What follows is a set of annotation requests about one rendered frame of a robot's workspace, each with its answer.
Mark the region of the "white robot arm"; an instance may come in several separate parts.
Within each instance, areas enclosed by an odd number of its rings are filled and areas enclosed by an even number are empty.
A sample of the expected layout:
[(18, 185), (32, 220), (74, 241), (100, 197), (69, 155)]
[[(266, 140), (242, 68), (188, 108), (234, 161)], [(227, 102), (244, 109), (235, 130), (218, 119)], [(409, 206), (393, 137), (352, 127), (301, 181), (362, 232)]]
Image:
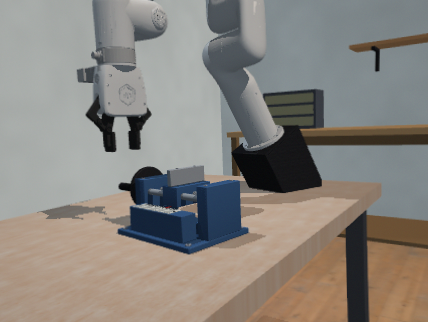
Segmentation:
[[(167, 15), (153, 0), (92, 0), (92, 7), (96, 52), (91, 57), (97, 64), (136, 64), (135, 42), (157, 38), (167, 29)], [(254, 77), (245, 69), (259, 63), (266, 53), (264, 0), (206, 0), (206, 16), (212, 32), (226, 34), (205, 45), (203, 63), (245, 137), (244, 149), (264, 149), (284, 133), (282, 126), (275, 125)]]

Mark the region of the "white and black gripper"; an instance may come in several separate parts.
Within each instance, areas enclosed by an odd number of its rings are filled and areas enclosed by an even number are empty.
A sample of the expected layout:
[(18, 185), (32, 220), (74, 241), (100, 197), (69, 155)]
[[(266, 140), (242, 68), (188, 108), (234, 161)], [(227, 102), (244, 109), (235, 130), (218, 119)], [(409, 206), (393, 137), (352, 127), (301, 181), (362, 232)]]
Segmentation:
[(94, 70), (93, 104), (87, 111), (86, 117), (103, 132), (106, 152), (116, 152), (116, 137), (112, 129), (115, 117), (123, 117), (123, 115), (136, 116), (127, 117), (131, 129), (128, 132), (129, 149), (140, 150), (139, 131), (151, 116), (147, 108), (141, 70), (133, 63), (98, 64)]

